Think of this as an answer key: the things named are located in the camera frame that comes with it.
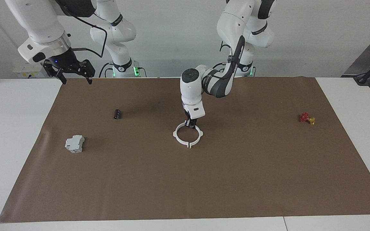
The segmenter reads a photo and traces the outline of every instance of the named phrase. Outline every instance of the small black object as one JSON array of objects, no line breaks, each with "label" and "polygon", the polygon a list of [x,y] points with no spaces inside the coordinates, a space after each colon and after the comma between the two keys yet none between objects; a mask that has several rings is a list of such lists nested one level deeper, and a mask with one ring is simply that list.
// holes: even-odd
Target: small black object
[{"label": "small black object", "polygon": [[121,111],[119,109],[115,110],[115,113],[113,114],[113,118],[116,120],[119,120],[121,118]]}]

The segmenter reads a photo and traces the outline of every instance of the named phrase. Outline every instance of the red object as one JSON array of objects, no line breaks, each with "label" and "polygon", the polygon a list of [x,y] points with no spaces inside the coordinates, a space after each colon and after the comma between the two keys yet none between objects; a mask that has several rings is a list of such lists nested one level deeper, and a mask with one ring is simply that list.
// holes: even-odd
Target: red object
[{"label": "red object", "polygon": [[301,116],[299,117],[299,121],[301,122],[306,122],[306,120],[309,118],[309,114],[307,112],[304,112],[301,114]]}]

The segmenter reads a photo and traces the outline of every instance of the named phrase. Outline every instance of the brown paper mat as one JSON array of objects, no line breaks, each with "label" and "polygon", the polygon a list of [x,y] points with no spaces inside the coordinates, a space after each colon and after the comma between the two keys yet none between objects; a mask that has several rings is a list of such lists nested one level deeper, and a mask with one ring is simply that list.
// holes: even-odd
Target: brown paper mat
[{"label": "brown paper mat", "polygon": [[370,173],[315,79],[236,79],[204,106],[187,149],[179,79],[69,79],[0,222],[370,214]]}]

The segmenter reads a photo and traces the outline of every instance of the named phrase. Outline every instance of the white table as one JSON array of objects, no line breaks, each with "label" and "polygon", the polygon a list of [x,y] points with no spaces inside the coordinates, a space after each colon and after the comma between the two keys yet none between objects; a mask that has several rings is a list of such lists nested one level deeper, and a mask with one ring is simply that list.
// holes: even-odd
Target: white table
[{"label": "white table", "polygon": [[[353,79],[317,78],[370,171],[370,89]],[[55,79],[0,79],[0,213],[52,107]],[[367,231],[370,215],[0,224],[0,230]]]}]

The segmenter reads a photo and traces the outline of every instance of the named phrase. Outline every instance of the white ring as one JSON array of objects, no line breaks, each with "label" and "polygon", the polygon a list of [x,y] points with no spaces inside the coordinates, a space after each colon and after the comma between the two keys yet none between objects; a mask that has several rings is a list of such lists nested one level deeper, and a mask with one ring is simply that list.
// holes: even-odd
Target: white ring
[{"label": "white ring", "polygon": [[197,144],[199,142],[199,140],[201,139],[201,136],[204,135],[204,133],[199,129],[198,126],[195,125],[195,129],[197,130],[199,136],[198,136],[198,139],[195,140],[194,142],[186,142],[186,141],[183,141],[181,140],[179,137],[178,137],[178,130],[181,128],[181,127],[185,127],[185,124],[186,124],[186,121],[181,123],[180,125],[178,125],[175,129],[175,131],[173,132],[173,137],[176,138],[176,140],[178,140],[179,143],[183,144],[183,145],[186,145],[188,148],[191,148],[192,146],[194,146],[195,144]]}]

